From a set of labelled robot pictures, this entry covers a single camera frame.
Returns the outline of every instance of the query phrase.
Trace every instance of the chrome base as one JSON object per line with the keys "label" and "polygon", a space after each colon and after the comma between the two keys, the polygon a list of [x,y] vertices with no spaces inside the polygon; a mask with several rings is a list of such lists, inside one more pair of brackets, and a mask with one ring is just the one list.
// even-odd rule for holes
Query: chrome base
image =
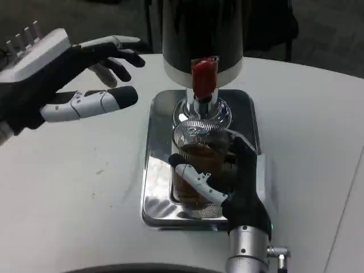
{"label": "chrome base", "polygon": [[[146,224],[161,229],[226,229],[227,222],[219,207],[209,204],[193,210],[173,194],[168,157],[172,148],[175,106],[183,106],[181,100],[185,94],[185,90],[166,90],[152,102],[142,188],[142,217]],[[221,105],[231,109],[229,128],[243,134],[260,154],[253,101],[241,90],[220,90],[219,98]],[[228,168],[224,168],[224,185],[216,189],[229,193],[231,184],[235,182],[235,171],[230,164],[225,167]]]}
{"label": "chrome base", "polygon": [[[173,111],[173,125],[177,126],[180,122],[189,118],[200,118],[195,107],[187,103],[187,98],[183,98]],[[217,103],[209,110],[207,119],[219,123],[222,127],[228,128],[231,124],[231,110],[228,104],[221,98],[217,98]]]}

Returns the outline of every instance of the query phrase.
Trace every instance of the black cylinder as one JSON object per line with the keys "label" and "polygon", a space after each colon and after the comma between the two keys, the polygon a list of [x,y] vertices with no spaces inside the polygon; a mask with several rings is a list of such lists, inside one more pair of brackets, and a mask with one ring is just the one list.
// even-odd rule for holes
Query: black cylinder
{"label": "black cylinder", "polygon": [[164,0],[163,56],[191,72],[191,60],[218,56],[218,72],[243,56],[243,0]]}

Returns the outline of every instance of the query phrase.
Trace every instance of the brown liquid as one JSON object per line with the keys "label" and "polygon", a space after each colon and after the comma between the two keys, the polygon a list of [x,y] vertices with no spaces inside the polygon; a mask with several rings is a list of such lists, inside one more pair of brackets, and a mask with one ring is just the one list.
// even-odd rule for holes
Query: brown liquid
{"label": "brown liquid", "polygon": [[189,155],[201,156],[203,158],[213,158],[218,155],[218,153],[209,146],[202,144],[186,144],[181,150]]}
{"label": "brown liquid", "polygon": [[[181,150],[185,152],[185,158],[198,171],[211,173],[213,178],[218,178],[221,173],[223,154],[218,153],[211,147],[203,144],[186,144]],[[194,204],[196,208],[201,208],[206,204],[206,199],[200,196],[186,181],[174,173],[172,181],[175,191],[180,201],[186,204]]]}

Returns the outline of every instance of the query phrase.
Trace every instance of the dark chair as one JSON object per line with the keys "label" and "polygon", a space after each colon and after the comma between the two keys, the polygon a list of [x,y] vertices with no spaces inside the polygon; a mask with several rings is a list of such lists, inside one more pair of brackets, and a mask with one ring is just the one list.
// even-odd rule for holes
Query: dark chair
{"label": "dark chair", "polygon": [[[153,52],[150,7],[156,3],[159,30],[162,33],[163,0],[143,0],[148,44]],[[243,0],[244,51],[268,51],[286,44],[285,61],[292,60],[292,42],[298,36],[298,22],[293,15],[291,0]]]}

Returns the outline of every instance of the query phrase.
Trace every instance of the glass cup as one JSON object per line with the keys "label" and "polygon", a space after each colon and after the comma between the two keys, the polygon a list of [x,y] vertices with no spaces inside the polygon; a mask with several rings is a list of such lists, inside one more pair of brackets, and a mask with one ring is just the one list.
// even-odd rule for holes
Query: glass cup
{"label": "glass cup", "polygon": [[[229,135],[218,123],[204,119],[188,119],[172,132],[172,153],[180,154],[198,171],[211,173],[214,183],[221,183],[220,174],[229,149]],[[190,207],[201,209],[208,202],[172,170],[174,198]]]}

